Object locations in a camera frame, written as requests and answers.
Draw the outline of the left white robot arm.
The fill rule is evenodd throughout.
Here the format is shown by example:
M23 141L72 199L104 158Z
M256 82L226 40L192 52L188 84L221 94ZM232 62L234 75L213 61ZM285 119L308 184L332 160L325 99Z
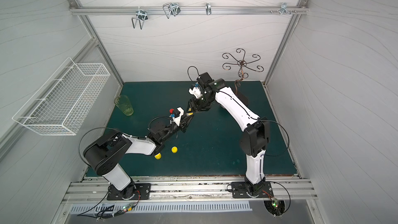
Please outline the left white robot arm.
M83 157L97 175L110 182L111 195L116 195L118 200L130 200L135 197L137 186L119 164L120 160L130 153L160 155L165 142L178 131L186 132L192 119L192 115L183 115L179 123L158 121L149 127L149 134L144 138L113 129L86 147Z

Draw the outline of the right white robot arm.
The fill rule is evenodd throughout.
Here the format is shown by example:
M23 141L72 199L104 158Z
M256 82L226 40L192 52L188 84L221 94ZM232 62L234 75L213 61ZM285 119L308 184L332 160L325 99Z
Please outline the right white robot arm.
M263 164L269 143L269 124L251 111L223 79L213 80L208 73L197 77L189 93L193 97L188 103L187 116L209 111L211 105L216 102L227 110L239 125L242 131L239 145L246 154L246 192L252 198L258 197L264 187Z

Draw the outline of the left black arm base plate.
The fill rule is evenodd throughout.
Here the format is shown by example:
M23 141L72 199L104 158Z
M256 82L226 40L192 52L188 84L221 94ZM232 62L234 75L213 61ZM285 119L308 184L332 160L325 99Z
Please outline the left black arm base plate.
M108 191L108 201L148 200L151 191L149 183L130 183L123 190L118 190L111 185Z

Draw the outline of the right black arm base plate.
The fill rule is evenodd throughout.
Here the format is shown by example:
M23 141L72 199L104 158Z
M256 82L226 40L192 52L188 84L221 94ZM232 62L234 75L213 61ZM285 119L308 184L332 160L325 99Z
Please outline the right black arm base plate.
M267 181L261 181L255 185L245 181L232 182L227 185L227 191L232 194L234 199L274 197L271 184Z

